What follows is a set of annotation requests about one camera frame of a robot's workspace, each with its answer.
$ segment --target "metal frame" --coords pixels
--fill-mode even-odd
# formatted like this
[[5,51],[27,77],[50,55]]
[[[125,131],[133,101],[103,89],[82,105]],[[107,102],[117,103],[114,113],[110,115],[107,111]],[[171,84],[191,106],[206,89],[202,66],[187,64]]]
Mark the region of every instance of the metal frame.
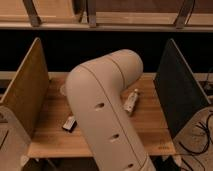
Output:
[[27,11],[31,26],[39,27],[41,24],[41,19],[38,16],[38,13],[36,11],[33,1],[32,0],[23,0],[23,3],[25,6],[25,9]]
[[86,1],[87,21],[90,27],[96,27],[96,0]]
[[174,22],[176,29],[182,29],[184,28],[187,20],[190,17],[190,13],[193,10],[193,5],[195,3],[195,0],[184,0],[182,7],[180,9],[180,12]]

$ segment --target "small object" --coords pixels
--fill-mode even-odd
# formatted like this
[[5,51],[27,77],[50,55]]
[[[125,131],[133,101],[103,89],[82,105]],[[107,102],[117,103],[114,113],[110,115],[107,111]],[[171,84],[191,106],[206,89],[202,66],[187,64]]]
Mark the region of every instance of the small object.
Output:
[[124,103],[124,110],[127,111],[129,116],[132,115],[135,103],[138,100],[138,95],[138,89],[134,89],[134,91],[129,94],[127,100]]
[[66,131],[72,132],[73,129],[76,127],[77,122],[75,120],[74,116],[69,116],[65,122],[65,124],[62,126],[62,128]]
[[60,93],[61,93],[63,96],[66,96],[65,84],[63,84],[63,85],[60,87]]
[[9,133],[9,130],[0,130],[0,150],[4,145],[4,142],[7,138],[8,133]]

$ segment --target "wooden panel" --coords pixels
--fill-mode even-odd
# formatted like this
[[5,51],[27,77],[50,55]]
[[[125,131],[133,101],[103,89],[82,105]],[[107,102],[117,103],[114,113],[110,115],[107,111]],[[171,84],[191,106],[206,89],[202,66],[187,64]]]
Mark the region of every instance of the wooden panel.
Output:
[[[42,22],[77,22],[83,12],[83,1],[75,15],[71,0],[33,0]],[[29,21],[22,0],[0,0],[0,21]]]
[[[178,13],[97,12],[100,24],[173,25]],[[213,14],[192,14],[188,25],[213,25]]]
[[[29,157],[91,157],[92,153],[80,128],[72,132],[62,125],[72,115],[66,97],[60,94],[65,77],[52,79],[44,101],[39,122],[28,150]],[[139,88],[140,99],[130,118],[150,155],[174,154],[175,149],[167,129],[151,77],[141,77],[122,94],[122,100],[134,88]]]
[[34,132],[48,84],[41,41],[36,38],[0,101],[5,118],[15,128],[22,126],[29,136]]

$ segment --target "wooden divider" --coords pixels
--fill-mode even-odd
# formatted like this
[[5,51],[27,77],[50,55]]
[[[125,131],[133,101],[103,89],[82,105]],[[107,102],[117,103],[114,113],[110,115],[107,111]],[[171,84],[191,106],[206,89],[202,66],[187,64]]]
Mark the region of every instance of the wooden divider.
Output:
[[36,38],[0,101],[0,112],[29,143],[49,85],[40,39]]

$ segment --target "white plastic casing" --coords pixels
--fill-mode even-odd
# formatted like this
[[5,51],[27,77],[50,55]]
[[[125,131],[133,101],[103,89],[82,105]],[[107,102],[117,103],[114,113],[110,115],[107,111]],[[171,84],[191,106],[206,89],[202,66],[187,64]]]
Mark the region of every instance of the white plastic casing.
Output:
[[66,80],[69,105],[101,171],[153,171],[120,94],[142,74],[143,63],[120,50],[75,67]]

